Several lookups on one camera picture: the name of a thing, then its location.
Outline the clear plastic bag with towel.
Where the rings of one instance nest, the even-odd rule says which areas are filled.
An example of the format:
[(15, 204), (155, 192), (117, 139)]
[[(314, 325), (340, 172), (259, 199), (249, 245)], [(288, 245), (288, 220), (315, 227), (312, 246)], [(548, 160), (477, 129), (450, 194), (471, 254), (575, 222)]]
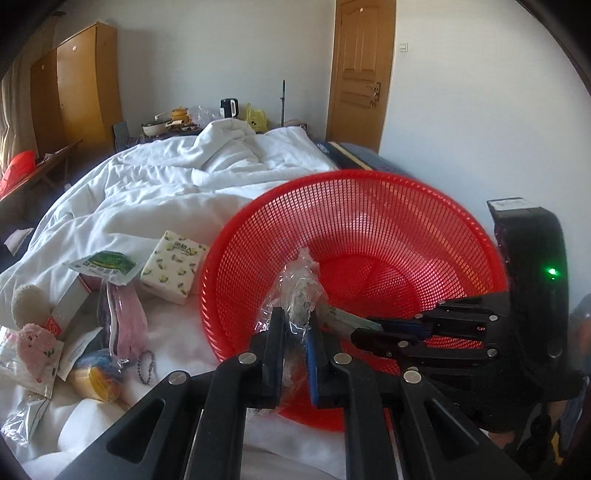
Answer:
[(308, 322), (315, 307), (325, 300), (325, 289), (319, 276), (320, 264), (312, 258), (308, 247), (301, 248), (297, 258), (284, 265), (277, 274), (257, 314), (254, 331), (260, 333), (269, 329), (273, 309), (283, 309), (283, 323), (287, 327), (280, 400), (283, 404), (287, 404), (304, 383), (304, 338)]

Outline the green white sachet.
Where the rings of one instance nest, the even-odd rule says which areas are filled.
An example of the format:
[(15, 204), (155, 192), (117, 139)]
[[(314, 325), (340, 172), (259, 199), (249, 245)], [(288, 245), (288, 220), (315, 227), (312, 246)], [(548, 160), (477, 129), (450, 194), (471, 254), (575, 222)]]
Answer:
[(65, 262), (64, 266), (78, 274), (98, 278), (116, 286), (129, 284), (143, 264), (116, 251), (99, 251), (87, 257)]

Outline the red plastic mesh basket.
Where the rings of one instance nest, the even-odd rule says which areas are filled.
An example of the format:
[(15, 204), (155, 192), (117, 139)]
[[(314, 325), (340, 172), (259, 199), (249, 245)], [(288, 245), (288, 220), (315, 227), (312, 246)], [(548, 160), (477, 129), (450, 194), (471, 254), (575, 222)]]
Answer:
[(247, 204), (211, 246), (199, 299), (217, 359), (245, 351), (274, 282), (303, 249), (329, 303), (360, 317), (409, 319), (507, 287), (485, 230), (439, 191), (378, 171), (305, 176)]

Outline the white tissue pack lemon print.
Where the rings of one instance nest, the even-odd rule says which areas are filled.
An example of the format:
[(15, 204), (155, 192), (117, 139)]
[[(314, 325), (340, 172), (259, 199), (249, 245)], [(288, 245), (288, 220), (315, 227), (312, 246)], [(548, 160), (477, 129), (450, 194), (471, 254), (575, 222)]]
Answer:
[(140, 284), (151, 294), (183, 305), (208, 247), (165, 231), (140, 273)]

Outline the pink purple cloth pouch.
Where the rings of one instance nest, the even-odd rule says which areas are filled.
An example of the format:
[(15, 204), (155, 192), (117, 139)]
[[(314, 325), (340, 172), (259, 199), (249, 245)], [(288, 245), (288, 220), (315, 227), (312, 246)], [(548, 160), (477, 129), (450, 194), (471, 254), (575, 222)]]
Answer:
[(147, 318), (132, 284), (102, 281), (97, 320), (111, 359), (120, 367), (136, 362), (147, 346)]

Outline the yellow packet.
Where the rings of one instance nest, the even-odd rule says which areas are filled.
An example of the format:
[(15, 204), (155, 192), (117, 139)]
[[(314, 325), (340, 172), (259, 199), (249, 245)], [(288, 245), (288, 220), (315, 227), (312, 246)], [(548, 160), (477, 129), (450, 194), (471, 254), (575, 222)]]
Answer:
[(83, 354), (75, 362), (67, 381), (82, 398), (115, 403), (121, 394), (123, 372), (109, 350), (101, 349)]

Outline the white paper leaflet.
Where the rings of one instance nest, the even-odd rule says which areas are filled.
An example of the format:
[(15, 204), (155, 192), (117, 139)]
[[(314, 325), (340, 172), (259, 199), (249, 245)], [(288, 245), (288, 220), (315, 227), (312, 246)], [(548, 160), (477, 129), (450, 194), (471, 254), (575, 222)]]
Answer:
[(62, 355), (57, 369), (57, 377), (66, 381), (74, 364), (83, 355), (88, 345), (101, 333), (101, 327), (89, 330), (72, 330), (65, 338)]

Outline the grey red cardboard box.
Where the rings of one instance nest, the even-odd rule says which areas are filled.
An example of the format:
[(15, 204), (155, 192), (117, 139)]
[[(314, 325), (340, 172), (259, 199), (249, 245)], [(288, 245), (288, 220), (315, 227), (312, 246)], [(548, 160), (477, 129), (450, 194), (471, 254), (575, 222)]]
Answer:
[(91, 294), (98, 292), (101, 280), (78, 274), (61, 296), (43, 327), (57, 339), (62, 339), (71, 321)]

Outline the beige fluffy ball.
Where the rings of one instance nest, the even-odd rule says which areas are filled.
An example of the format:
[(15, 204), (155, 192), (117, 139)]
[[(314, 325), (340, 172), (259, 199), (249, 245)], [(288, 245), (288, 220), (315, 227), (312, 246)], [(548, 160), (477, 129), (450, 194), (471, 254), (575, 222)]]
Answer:
[(19, 286), (11, 300), (11, 314), (17, 329), (27, 324), (43, 326), (51, 314), (45, 293), (34, 284)]

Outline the yellow plastic bag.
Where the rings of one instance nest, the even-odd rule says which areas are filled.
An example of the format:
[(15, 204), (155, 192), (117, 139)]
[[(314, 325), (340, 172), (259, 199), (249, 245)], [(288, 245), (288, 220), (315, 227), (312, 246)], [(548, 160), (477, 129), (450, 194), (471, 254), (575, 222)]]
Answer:
[(245, 106), (245, 122), (257, 134), (263, 134), (269, 131), (266, 113), (262, 109), (253, 108), (250, 103)]

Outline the black electric kettle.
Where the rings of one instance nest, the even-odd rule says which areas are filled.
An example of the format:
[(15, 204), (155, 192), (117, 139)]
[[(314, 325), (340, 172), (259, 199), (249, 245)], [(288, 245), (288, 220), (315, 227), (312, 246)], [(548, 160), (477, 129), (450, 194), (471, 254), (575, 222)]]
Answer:
[(235, 98), (224, 98), (219, 102), (219, 112), (222, 118), (238, 118), (239, 102)]

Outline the dark wooden desk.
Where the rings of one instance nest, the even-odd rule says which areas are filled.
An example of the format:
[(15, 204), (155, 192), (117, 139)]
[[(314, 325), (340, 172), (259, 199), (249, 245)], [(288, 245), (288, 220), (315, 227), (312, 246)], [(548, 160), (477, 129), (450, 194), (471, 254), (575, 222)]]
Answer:
[(41, 182), (47, 185), (51, 190), (57, 190), (58, 184), (52, 180), (53, 171), (61, 168), (62, 179), (61, 185), (65, 186), (69, 183), (69, 163), (70, 157), (77, 150), (81, 140), (76, 141), (71, 145), (52, 153), (46, 154), (43, 160), (36, 166), (36, 169), (19, 181), (13, 188), (11, 188), (5, 195), (1, 197), (1, 202), (6, 203), (27, 189), (32, 188), (37, 183)]

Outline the wooden door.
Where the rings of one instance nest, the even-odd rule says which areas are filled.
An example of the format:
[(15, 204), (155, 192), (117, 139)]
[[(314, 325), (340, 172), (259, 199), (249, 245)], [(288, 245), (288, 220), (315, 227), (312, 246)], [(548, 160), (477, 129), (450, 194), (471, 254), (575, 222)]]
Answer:
[(335, 4), (329, 141), (379, 150), (394, 63), (396, 7), (394, 0)]

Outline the red cap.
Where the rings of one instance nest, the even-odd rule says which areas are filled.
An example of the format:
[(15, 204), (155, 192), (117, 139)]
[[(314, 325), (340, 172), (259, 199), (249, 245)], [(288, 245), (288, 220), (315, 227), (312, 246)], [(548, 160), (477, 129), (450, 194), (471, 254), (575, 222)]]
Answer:
[(35, 153), (32, 150), (23, 151), (13, 157), (1, 178), (0, 197), (3, 198), (9, 194), (20, 181), (33, 173), (35, 169)]

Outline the beige curtain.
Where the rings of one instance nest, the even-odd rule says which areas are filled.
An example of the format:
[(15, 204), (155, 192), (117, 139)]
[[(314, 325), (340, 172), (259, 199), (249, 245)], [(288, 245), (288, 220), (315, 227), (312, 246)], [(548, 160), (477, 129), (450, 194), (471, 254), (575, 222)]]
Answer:
[(1, 172), (23, 151), (37, 151), (30, 96), (31, 58), (19, 54), (1, 81)]

